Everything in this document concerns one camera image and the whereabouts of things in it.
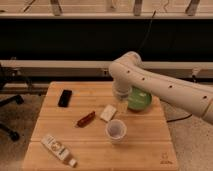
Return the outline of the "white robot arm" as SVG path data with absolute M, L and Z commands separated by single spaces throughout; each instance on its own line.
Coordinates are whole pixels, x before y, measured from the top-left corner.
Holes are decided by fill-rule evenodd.
M 141 63 L 134 51 L 110 63 L 112 91 L 117 99 L 127 99 L 132 87 L 137 87 L 213 125 L 213 87 L 146 71 Z

